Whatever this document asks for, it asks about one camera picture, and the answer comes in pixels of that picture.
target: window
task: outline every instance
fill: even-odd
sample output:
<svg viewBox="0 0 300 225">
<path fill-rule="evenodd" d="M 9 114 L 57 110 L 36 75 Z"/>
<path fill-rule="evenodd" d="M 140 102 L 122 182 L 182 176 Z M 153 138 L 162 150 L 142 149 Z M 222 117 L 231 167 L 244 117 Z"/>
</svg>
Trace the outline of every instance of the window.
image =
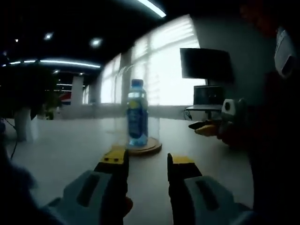
<svg viewBox="0 0 300 225">
<path fill-rule="evenodd" d="M 183 79 L 180 48 L 199 48 L 186 15 L 150 32 L 133 48 L 132 79 L 143 79 L 149 105 L 192 105 L 194 86 L 204 79 Z"/>
<path fill-rule="evenodd" d="M 101 103 L 121 103 L 122 77 L 118 76 L 121 54 L 107 63 L 102 73 Z"/>
<path fill-rule="evenodd" d="M 88 104 L 89 103 L 89 89 L 90 89 L 90 87 L 87 86 L 83 90 L 82 104 Z"/>
</svg>

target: table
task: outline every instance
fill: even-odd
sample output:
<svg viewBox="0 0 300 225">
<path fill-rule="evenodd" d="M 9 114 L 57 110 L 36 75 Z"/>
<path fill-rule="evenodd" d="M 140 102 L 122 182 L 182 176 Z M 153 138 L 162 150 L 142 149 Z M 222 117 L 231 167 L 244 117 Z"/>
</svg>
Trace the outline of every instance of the table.
<svg viewBox="0 0 300 225">
<path fill-rule="evenodd" d="M 61 196 L 68 183 L 93 169 L 115 141 L 113 127 L 122 120 L 39 120 L 39 138 L 19 143 L 14 156 L 14 162 L 36 178 L 39 188 L 33 194 L 37 201 L 46 204 Z M 150 129 L 158 129 L 163 147 L 156 155 L 130 158 L 127 195 L 134 206 L 124 218 L 125 225 L 172 224 L 168 152 L 191 157 L 203 175 L 212 176 L 233 192 L 236 201 L 252 207 L 253 181 L 246 152 L 232 151 L 215 137 L 195 134 L 188 128 L 190 123 L 149 118 L 149 124 L 156 124 Z"/>
<path fill-rule="evenodd" d="M 211 112 L 221 112 L 223 105 L 194 105 L 186 108 L 186 111 L 205 111 L 207 119 L 211 119 Z"/>
</svg>

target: white table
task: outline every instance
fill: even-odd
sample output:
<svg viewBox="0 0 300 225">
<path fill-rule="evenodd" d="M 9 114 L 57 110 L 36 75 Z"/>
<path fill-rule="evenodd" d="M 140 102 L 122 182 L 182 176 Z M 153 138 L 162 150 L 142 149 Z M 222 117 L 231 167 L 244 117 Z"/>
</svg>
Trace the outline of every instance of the white table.
<svg viewBox="0 0 300 225">
<path fill-rule="evenodd" d="M 158 120 L 149 120 L 150 128 L 157 129 Z M 95 167 L 115 140 L 114 122 L 114 119 L 38 121 L 40 137 L 34 143 L 18 144 L 14 156 L 14 161 L 28 168 L 37 179 L 38 188 L 33 193 L 38 202 L 45 204 L 61 196 L 69 182 Z M 215 137 L 196 135 L 188 128 L 190 123 L 160 119 L 161 152 L 130 158 L 128 196 L 134 206 L 124 224 L 172 224 L 168 152 L 191 157 L 203 175 L 212 176 L 233 192 L 236 201 L 252 207 L 253 181 L 246 152 L 232 151 Z"/>
</svg>

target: bottle label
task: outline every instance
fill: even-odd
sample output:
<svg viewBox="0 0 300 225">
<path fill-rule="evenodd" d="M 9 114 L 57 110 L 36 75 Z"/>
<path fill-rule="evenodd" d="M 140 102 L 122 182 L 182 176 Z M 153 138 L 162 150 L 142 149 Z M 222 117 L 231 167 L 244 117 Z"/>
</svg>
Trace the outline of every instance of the bottle label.
<svg viewBox="0 0 300 225">
<path fill-rule="evenodd" d="M 127 110 L 129 136 L 138 139 L 143 134 L 143 108 L 139 102 L 130 101 Z"/>
</svg>

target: wall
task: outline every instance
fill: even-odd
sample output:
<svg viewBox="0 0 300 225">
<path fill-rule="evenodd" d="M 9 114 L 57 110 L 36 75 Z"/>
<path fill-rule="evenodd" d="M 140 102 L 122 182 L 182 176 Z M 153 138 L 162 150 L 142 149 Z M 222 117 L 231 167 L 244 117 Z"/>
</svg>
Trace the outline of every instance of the wall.
<svg viewBox="0 0 300 225">
<path fill-rule="evenodd" d="M 226 98 L 244 97 L 249 105 L 263 102 L 264 74 L 275 70 L 275 39 L 266 38 L 238 17 L 194 17 L 201 48 L 229 52 L 235 77 L 234 84 L 223 85 Z"/>
</svg>

